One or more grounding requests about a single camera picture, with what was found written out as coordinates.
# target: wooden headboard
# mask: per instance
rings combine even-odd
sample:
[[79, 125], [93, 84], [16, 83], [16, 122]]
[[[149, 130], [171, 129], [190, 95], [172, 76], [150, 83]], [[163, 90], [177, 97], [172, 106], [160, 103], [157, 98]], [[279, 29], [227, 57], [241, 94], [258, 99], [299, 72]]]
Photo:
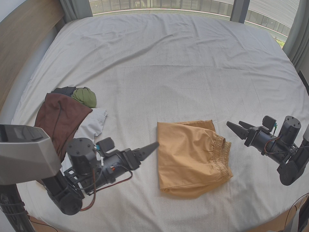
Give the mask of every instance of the wooden headboard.
[[0, 111], [18, 72], [63, 16], [59, 0], [26, 0], [0, 22]]

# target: brown cloth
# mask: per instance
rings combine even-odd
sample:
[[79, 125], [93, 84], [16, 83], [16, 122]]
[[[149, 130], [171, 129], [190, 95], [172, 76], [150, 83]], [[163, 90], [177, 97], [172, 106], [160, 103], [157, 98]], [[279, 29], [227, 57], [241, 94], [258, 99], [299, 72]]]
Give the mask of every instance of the brown cloth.
[[231, 143], [219, 136], [212, 120], [158, 122], [160, 190], [197, 198], [232, 176], [228, 166]]
[[70, 141], [84, 118], [92, 109], [64, 94], [46, 94], [37, 114], [35, 127], [42, 128], [52, 139], [60, 161], [66, 155]]

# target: green grass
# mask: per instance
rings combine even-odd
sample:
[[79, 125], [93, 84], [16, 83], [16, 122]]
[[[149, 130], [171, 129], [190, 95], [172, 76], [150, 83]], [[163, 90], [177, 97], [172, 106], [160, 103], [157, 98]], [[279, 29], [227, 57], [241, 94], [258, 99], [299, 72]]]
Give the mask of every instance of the green grass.
[[284, 41], [281, 41], [281, 40], [276, 40], [278, 42], [278, 44], [280, 45], [280, 47], [282, 48], [284, 46]]

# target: white bed sheet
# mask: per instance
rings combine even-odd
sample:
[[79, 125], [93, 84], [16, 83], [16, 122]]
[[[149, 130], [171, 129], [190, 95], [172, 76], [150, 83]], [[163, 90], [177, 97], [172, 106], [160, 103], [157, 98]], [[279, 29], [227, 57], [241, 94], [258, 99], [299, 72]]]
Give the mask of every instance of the white bed sheet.
[[[133, 179], [101, 191], [94, 206], [67, 216], [36, 182], [19, 184], [26, 209], [65, 231], [244, 231], [279, 215], [308, 191], [309, 171], [291, 186], [278, 165], [244, 146], [226, 122], [261, 125], [270, 115], [309, 123], [309, 98], [267, 31], [207, 17], [130, 14], [85, 18], [61, 29], [21, 98], [13, 124], [34, 125], [47, 92], [87, 86], [106, 108], [103, 133], [118, 149], [156, 140], [160, 122], [212, 119], [232, 142], [234, 177], [197, 199], [159, 191], [157, 152]], [[84, 206], [92, 197], [86, 197]]]

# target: wooden floor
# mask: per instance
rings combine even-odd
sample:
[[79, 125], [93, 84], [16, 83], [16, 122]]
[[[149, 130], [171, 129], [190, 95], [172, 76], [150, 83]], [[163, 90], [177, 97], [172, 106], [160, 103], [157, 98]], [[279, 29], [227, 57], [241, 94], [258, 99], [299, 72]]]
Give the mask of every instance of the wooden floor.
[[[287, 224], [290, 221], [290, 219], [295, 215], [296, 212], [296, 207], [294, 206], [288, 216], [288, 220], [287, 220]], [[266, 232], [268, 230], [272, 230], [272, 231], [280, 231], [284, 229], [284, 224], [286, 222], [286, 218], [288, 215], [288, 211], [284, 212], [283, 214], [279, 215], [278, 217], [276, 217], [275, 219], [273, 219], [272, 221], [269, 221], [263, 225], [260, 225], [252, 230], [248, 230], [247, 232]], [[33, 217], [30, 217], [30, 221], [32, 222], [37, 222], [37, 223], [43, 223], [46, 224], [40, 220], [37, 220]], [[32, 223], [33, 226], [35, 227], [35, 229], [37, 230], [37, 232], [56, 232], [55, 229], [48, 227], [46, 225], [39, 225], [36, 223]], [[60, 230], [58, 228], [56, 228], [58, 232], [65, 232], [63, 230]], [[303, 232], [309, 232], [309, 226], [307, 226]]]

